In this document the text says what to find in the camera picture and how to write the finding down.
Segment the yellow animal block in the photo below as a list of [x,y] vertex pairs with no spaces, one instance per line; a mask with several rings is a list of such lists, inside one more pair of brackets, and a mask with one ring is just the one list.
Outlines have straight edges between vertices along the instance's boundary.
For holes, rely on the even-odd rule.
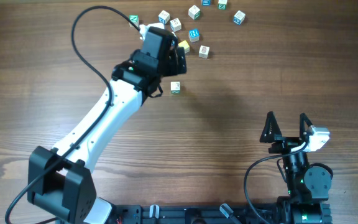
[[186,40],[180,42],[178,44],[178,46],[184,48],[184,51],[186,54],[190,51],[190,45],[188,44],[188,42]]

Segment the green V block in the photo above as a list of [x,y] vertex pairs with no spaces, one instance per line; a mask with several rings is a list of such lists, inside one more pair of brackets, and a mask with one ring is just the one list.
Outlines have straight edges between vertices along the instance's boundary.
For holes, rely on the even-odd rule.
[[201,10],[198,6],[193,5],[188,10],[188,15],[193,19],[196,20],[201,14]]

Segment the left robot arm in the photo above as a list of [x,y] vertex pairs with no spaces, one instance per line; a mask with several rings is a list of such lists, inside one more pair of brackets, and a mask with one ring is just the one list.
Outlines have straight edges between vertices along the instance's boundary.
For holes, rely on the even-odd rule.
[[156,98],[162,77],[186,73],[185,50],[161,23],[140,25],[144,41],[117,65],[107,89],[71,134],[29,157],[28,201],[57,223],[119,223],[115,206],[96,195],[92,172],[117,130]]

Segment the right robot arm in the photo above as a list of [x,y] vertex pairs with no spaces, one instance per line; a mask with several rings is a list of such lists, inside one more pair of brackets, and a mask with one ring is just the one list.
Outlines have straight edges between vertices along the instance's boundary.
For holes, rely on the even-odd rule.
[[313,125],[307,115],[300,115],[300,135],[284,137],[272,112],[266,119],[261,140],[272,146],[270,154],[279,154],[279,171],[287,184],[288,196],[279,197],[273,209],[274,223],[332,223],[329,199],[333,171],[322,163],[311,164],[307,153],[321,149],[329,140],[327,128]]

